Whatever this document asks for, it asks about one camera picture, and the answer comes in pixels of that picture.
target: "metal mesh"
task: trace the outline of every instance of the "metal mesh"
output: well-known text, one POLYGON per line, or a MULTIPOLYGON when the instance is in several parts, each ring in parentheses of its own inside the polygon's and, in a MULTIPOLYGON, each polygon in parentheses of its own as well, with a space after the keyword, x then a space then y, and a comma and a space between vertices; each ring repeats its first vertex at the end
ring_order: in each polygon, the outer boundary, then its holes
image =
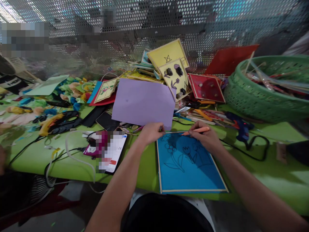
POLYGON ((0 0, 0 8, 1 22, 50 23, 50 55, 25 59, 42 79, 121 74, 145 48, 177 38, 188 71, 203 73, 225 47, 260 44, 255 56, 282 54, 308 31, 309 15, 309 1, 297 0, 0 0))

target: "plastic basket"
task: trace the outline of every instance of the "plastic basket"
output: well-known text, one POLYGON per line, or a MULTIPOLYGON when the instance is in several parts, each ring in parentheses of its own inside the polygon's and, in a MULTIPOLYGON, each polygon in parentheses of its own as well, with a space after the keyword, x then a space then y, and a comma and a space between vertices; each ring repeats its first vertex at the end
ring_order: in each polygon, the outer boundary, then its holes
MULTIPOLYGON (((308 56, 261 56, 252 61, 258 66, 266 62, 260 69, 267 75, 287 73, 299 70, 282 77, 309 83, 308 56)), ((266 122, 296 121, 309 117, 309 101, 272 92, 246 78, 245 70, 248 60, 238 64, 235 72, 229 77, 229 84, 224 91, 226 102, 237 112, 251 118, 266 122)))

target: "red card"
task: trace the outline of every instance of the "red card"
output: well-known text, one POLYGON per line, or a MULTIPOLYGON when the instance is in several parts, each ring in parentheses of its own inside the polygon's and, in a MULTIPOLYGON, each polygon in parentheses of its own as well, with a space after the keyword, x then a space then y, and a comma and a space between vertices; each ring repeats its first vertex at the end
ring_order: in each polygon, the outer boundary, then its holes
POLYGON ((202 76, 190 73, 188 73, 188 77, 195 98, 225 103, 217 77, 212 77, 210 75, 202 76))
POLYGON ((97 92, 96 96, 93 98, 92 102, 89 104, 90 106, 93 106, 93 105, 95 105, 95 106, 97 106, 97 105, 107 105, 107 104, 115 102, 116 91, 109 98, 106 98, 106 99, 104 99, 102 101, 94 103, 95 99, 97 98, 98 93, 99 93, 99 91, 97 92))
POLYGON ((249 59, 258 46, 258 44, 255 44, 218 50, 204 75, 225 74, 226 76, 230 76, 235 71, 236 66, 240 62, 249 59))

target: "black phone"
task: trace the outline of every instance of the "black phone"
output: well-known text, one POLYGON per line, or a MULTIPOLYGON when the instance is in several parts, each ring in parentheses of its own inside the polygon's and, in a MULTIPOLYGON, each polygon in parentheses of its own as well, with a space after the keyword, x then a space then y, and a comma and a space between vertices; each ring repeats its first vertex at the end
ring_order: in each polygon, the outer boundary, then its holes
POLYGON ((112 120, 112 116, 107 112, 101 114, 96 122, 107 131, 115 131, 120 124, 119 121, 112 120))

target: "table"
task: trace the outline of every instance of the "table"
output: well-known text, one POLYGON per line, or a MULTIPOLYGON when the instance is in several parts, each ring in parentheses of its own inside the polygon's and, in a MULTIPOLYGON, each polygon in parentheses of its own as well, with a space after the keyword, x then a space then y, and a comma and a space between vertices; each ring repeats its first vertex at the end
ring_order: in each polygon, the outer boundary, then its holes
MULTIPOLYGON (((3 110, 8 105, 0 106, 0 110, 3 110)), ((80 112, 81 118, 84 118, 93 107, 82 107, 80 112)), ((222 110, 232 111, 228 105, 220 107, 222 110)), ((289 123, 283 122, 275 125, 271 124, 255 124, 259 130, 250 132, 250 137, 260 134, 267 137, 270 140, 270 148, 268 150, 267 158, 264 162, 255 161, 241 152, 227 147, 227 150, 241 162, 257 179, 259 179, 265 186, 271 189, 282 200, 289 204, 297 213, 309 216, 309 167, 299 163, 292 156, 288 155, 288 165, 284 165, 276 160, 276 144, 278 140, 291 140, 291 141, 303 141, 306 140, 301 134, 299 134, 289 123)), ((185 131, 190 126, 182 125, 178 122, 173 122, 172 130, 185 131)), ((92 128, 86 128, 84 126, 77 127, 82 131, 97 131, 102 128, 95 124, 92 128)), ((219 138, 224 139, 230 144, 234 144, 242 150, 245 149, 245 145, 236 140, 237 131, 233 129, 225 129, 223 127, 214 126, 214 129, 218 133, 219 138)), ((13 136, 9 138, 0 137, 2 146, 7 147, 8 162, 17 154, 25 145, 33 141, 38 136, 38 131, 32 132, 32 136, 24 138, 17 142, 15 146, 9 147, 15 139, 20 136, 26 136, 28 132, 14 131, 13 136)), ((67 133, 61 134, 58 139, 43 139, 37 143, 30 145, 22 155, 17 158, 12 164, 12 169, 21 172, 30 172, 36 174, 43 174, 45 166, 50 162, 51 150, 44 149, 45 145, 51 145, 55 148, 61 148, 58 155, 65 152, 64 140, 67 133)), ((124 146, 124 153, 126 154, 137 137, 129 135, 128 141, 124 146)), ((249 153, 255 157, 261 157, 265 146, 265 141, 257 138, 256 145, 253 145, 252 150, 249 153)), ((82 133, 72 133, 69 136, 69 149, 77 147, 85 147, 87 142, 85 138, 82 138, 82 133)), ((72 151, 72 154, 80 160, 96 165, 98 160, 91 160, 91 157, 83 155, 79 151, 72 151)), ((50 176, 64 179, 73 179, 80 181, 92 181, 93 172, 91 167, 77 162, 66 155, 59 161, 55 162, 50 170, 50 176)), ((199 197, 210 200, 224 200, 234 203, 240 203, 240 199, 235 192, 235 189, 231 185, 231 182, 227 178, 226 174, 222 170, 220 164, 218 168, 222 173, 222 176, 229 188, 230 193, 199 193, 199 194, 183 194, 185 196, 199 197)), ((112 176, 107 174, 96 174, 96 181, 101 183, 109 183, 112 176)), ((158 164, 155 150, 155 143, 146 147, 138 171, 137 188, 159 192, 159 179, 158 179, 158 164)))

